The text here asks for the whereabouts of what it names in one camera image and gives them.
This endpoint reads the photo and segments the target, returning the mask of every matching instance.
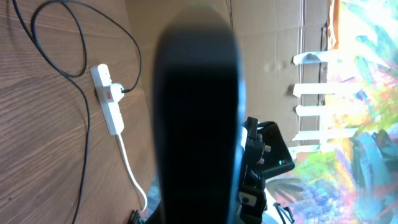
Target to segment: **blurry black object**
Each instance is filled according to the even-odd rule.
[[[163,223],[232,222],[239,65],[232,30],[209,7],[186,9],[159,40],[152,108]]]

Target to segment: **electrical cord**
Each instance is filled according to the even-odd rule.
[[[32,41],[32,43],[36,46],[37,50],[40,52],[40,54],[43,56],[43,58],[47,61],[47,63],[49,63],[57,72],[59,72],[64,78],[66,78],[73,86],[75,86],[79,92],[81,93],[84,101],[85,101],[85,106],[86,106],[86,110],[87,110],[87,130],[86,130],[86,143],[85,143],[85,155],[84,155],[84,160],[83,160],[83,170],[81,173],[81,179],[80,179],[80,186],[79,186],[79,193],[78,193],[78,201],[77,201],[77,205],[76,205],[76,210],[75,210],[75,214],[73,216],[73,220],[72,220],[72,224],[74,224],[76,222],[77,216],[78,216],[78,211],[80,208],[80,201],[81,201],[81,196],[83,194],[83,186],[84,186],[84,180],[85,180],[85,174],[86,174],[86,164],[87,164],[87,156],[88,156],[88,144],[89,144],[89,136],[90,136],[90,124],[91,124],[91,119],[90,119],[90,108],[88,106],[88,100],[87,97],[84,93],[84,91],[80,88],[79,85],[77,85],[76,82],[74,82],[72,80],[72,78],[77,78],[82,76],[86,69],[87,69],[87,47],[86,47],[86,42],[85,42],[85,38],[84,38],[84,34],[83,31],[81,29],[80,23],[78,21],[78,19],[76,18],[76,15],[73,13],[73,11],[68,7],[68,5],[66,4],[67,2],[69,3],[74,3],[74,4],[79,4],[82,6],[86,6],[94,11],[96,11],[97,13],[101,14],[102,16],[104,16],[105,18],[107,18],[108,20],[110,20],[113,24],[117,25],[120,29],[122,29],[134,42],[134,44],[137,47],[138,53],[139,53],[139,73],[137,76],[137,80],[135,82],[135,84],[133,85],[132,88],[130,89],[125,89],[123,90],[123,93],[128,93],[131,90],[133,90],[137,84],[138,81],[141,77],[141,70],[142,70],[142,62],[141,62],[141,51],[139,50],[138,44],[136,42],[136,40],[132,37],[132,35],[126,30],[124,29],[121,25],[119,25],[117,22],[115,22],[114,20],[112,20],[110,17],[108,17],[107,15],[103,14],[101,11],[95,9],[94,7],[79,2],[79,1],[73,1],[73,0],[50,0],[50,1],[46,1],[43,4],[41,4],[34,12],[33,16],[32,16],[32,20],[30,23],[30,29],[26,26],[26,23],[24,22],[24,19],[22,18],[21,12],[19,11],[18,5],[16,0],[12,0],[12,3],[14,5],[14,9],[15,12],[18,16],[19,22],[21,23],[22,27],[24,28],[26,34],[28,35],[29,39]],[[59,67],[57,67],[51,60],[50,58],[47,56],[47,54],[44,52],[43,48],[40,46],[39,40],[37,38],[37,33],[36,33],[36,18],[39,15],[40,11],[45,8],[46,6],[48,6],[49,4],[53,4],[53,3],[60,3],[62,4],[67,10],[68,12],[72,15],[73,19],[76,22],[76,25],[78,27],[79,33],[80,33],[80,37],[81,37],[81,43],[83,45],[83,57],[84,57],[84,62],[83,62],[83,68],[82,70],[76,74],[69,74],[65,71],[63,71],[62,69],[60,69]]]
[[[137,183],[136,179],[134,178],[134,175],[132,174],[130,164],[129,164],[129,159],[127,158],[126,154],[126,148],[124,148],[124,143],[121,134],[118,134],[118,141],[119,141],[119,146],[120,146],[120,153],[122,154],[124,166],[126,167],[127,173],[129,174],[131,182],[136,186],[138,191],[141,193],[142,197],[144,198],[144,208],[141,210],[141,213],[145,211],[148,205],[148,199],[147,195],[145,194],[144,190],[140,187],[140,185]]]

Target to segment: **white cable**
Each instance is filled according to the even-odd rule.
[[[130,180],[136,186],[136,188],[142,194],[142,196],[144,197],[145,204],[144,204],[144,208],[141,210],[141,213],[142,213],[147,208],[147,204],[148,204],[147,195],[145,194],[143,189],[139,186],[139,184],[137,183],[136,179],[134,178],[134,175],[131,172],[129,160],[128,160],[127,154],[126,154],[126,149],[124,148],[123,139],[122,139],[122,136],[120,134],[118,134],[118,141],[119,141],[119,145],[120,145],[120,151],[121,151],[121,154],[122,154],[124,166],[126,166],[127,173],[129,174]]]

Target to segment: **power socket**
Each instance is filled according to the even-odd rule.
[[[123,86],[120,83],[112,83],[111,74],[105,64],[92,66],[90,72],[108,131],[111,135],[118,135],[124,129],[118,103],[124,96]]]

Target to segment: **floor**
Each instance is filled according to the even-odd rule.
[[[29,24],[43,0],[17,0]],[[84,1],[129,30],[123,0]],[[131,86],[138,73],[134,45],[119,28],[90,9],[70,4],[88,47],[88,66],[106,63],[114,82]],[[37,19],[40,43],[61,68],[77,73],[81,40],[60,4]],[[86,109],[78,90],[39,54],[14,11],[0,2],[0,220],[1,223],[70,223],[83,165]],[[85,187],[77,223],[125,223],[138,197],[110,136],[90,71],[75,81],[86,93],[91,117]],[[120,102],[124,143],[137,181],[148,191],[155,174],[147,103],[140,82]]]

